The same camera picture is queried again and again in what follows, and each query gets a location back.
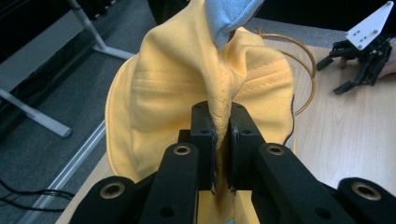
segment screw hole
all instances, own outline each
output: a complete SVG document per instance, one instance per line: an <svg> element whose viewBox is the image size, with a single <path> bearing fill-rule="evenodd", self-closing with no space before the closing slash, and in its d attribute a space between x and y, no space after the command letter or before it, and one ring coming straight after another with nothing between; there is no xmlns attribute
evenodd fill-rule
<svg viewBox="0 0 396 224"><path fill-rule="evenodd" d="M317 207L315 208L315 213L323 219L331 219L332 214L326 208Z"/></svg>
<svg viewBox="0 0 396 224"><path fill-rule="evenodd" d="M102 187L100 196L104 199L114 199L119 197L125 190L125 186L121 182L109 183Z"/></svg>
<svg viewBox="0 0 396 224"><path fill-rule="evenodd" d="M276 155L276 156L281 156L281 155L283 155L283 153L285 153L283 148L275 147L275 146L268 147L267 151L273 155Z"/></svg>
<svg viewBox="0 0 396 224"><path fill-rule="evenodd" d="M175 215L175 210L170 206L166 206L161 209L160 214L162 217L173 217Z"/></svg>
<svg viewBox="0 0 396 224"><path fill-rule="evenodd" d="M118 191L120 191L120 187L117 185L112 185L105 190L106 194L115 194Z"/></svg>
<svg viewBox="0 0 396 224"><path fill-rule="evenodd" d="M187 155L190 152L191 152L191 149L189 147L176 147L174 149L174 153L179 155L179 156Z"/></svg>
<svg viewBox="0 0 396 224"><path fill-rule="evenodd" d="M352 189L362 198L371 201L378 201L381 199L381 194L374 188L364 183L356 182L352 184Z"/></svg>

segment black cable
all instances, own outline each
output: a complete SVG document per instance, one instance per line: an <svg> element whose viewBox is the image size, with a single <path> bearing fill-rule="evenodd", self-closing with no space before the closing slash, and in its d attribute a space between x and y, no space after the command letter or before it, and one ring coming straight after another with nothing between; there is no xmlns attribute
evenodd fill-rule
<svg viewBox="0 0 396 224"><path fill-rule="evenodd" d="M0 185L3 186L6 190L8 190L10 192L6 196L0 198L0 202L5 203L5 204L0 204L0 206L9 204L9 205L18 207L20 209L25 209L25 210L40 211L40 212L62 212L62 211L64 211L64 208L55 208L55 209L37 208L37 207L32 207L32 206L27 206L27 205L23 205L20 203L16 203L15 201L22 196L46 195L46 196L63 198L68 201L71 201L73 199L73 197L75 196L73 193L70 193L70 192L67 192L64 190L57 190L57 189L40 189L40 190L34 190L34 191L15 190L12 187L10 187L9 185L7 185L2 179L0 179ZM12 195L17 195L17 196L13 199L8 199Z"/></svg>

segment table surface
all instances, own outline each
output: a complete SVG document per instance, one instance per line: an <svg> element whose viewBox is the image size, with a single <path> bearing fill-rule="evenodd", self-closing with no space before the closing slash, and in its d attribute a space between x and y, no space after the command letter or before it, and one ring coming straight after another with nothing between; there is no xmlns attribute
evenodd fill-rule
<svg viewBox="0 0 396 224"><path fill-rule="evenodd" d="M266 44L291 52L308 65L309 58L296 45L265 40ZM320 61L329 49L309 47ZM396 195L396 75L381 78L373 86L362 86L335 95L332 90L356 76L359 65L338 60L317 72L317 90L309 107L295 118L294 141L297 157L318 179L336 188L346 177L361 177ZM311 81L304 68L293 59L295 107L300 108L311 92ZM106 155L99 161L57 223L67 223L82 198L99 180L113 175Z"/></svg>

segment gray floor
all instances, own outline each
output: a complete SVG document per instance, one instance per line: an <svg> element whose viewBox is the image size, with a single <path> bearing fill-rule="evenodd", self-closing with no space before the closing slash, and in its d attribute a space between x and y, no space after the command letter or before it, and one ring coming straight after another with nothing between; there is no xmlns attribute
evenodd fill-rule
<svg viewBox="0 0 396 224"><path fill-rule="evenodd" d="M146 1L122 0L110 7L108 15L100 17L94 25L110 47L136 53L144 34L155 22ZM260 27L266 33L289 35L306 45L326 48L344 39L344 32L259 19L252 20L246 27L249 30ZM15 189L46 189L104 119L107 91L123 60L84 48L92 44L88 37L85 32L80 35L77 40L83 45L78 48L82 52L80 59L66 65L64 80L37 106L71 127L73 134L62 139L30 119L23 119L0 142L0 178ZM104 138L63 190L76 193L105 151ZM32 205L36 199L19 199L18 202ZM66 205L67 202L54 201L49 206ZM25 214L24 210L0 203L0 223L18 222ZM54 223L59 215L43 213L35 223Z"/></svg>

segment yellow cloth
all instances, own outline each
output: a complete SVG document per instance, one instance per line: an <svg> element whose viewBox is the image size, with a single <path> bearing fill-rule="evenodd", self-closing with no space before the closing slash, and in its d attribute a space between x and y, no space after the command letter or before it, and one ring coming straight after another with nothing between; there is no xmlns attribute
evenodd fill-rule
<svg viewBox="0 0 396 224"><path fill-rule="evenodd" d="M256 222L249 193L235 198L227 190L224 135L231 102L247 108L267 142L284 144L293 128L292 97L292 73L281 53L242 28L218 52L204 0L193 0L149 31L140 52L115 77L106 102L110 166L115 175L135 182L154 173L178 131L190 128L191 107L208 101L219 136L219 191L215 196L200 192L199 222Z"/></svg>

